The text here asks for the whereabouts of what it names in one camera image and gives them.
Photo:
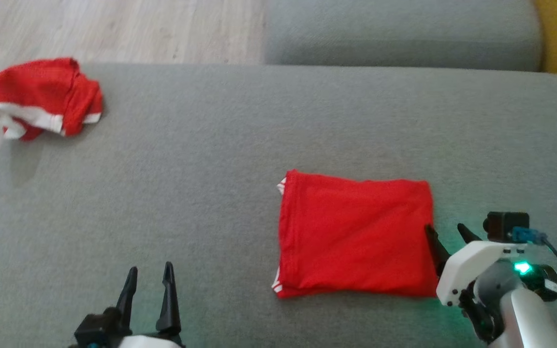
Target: red and white garment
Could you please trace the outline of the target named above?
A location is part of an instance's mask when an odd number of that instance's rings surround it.
[[[25,62],[0,72],[4,138],[33,140],[43,130],[74,136],[102,114],[99,83],[73,58]]]
[[[277,187],[280,262],[272,289],[279,298],[338,290],[436,296],[426,181],[352,181],[291,170]]]

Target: green light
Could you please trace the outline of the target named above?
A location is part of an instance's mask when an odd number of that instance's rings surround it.
[[[518,270],[519,273],[521,273],[522,275],[525,275],[526,273],[530,272],[532,266],[530,266],[528,262],[518,262],[515,263],[515,269]]]

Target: wooden floor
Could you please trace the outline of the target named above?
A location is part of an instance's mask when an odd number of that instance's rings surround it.
[[[70,56],[260,64],[264,9],[264,0],[0,0],[0,70]]]

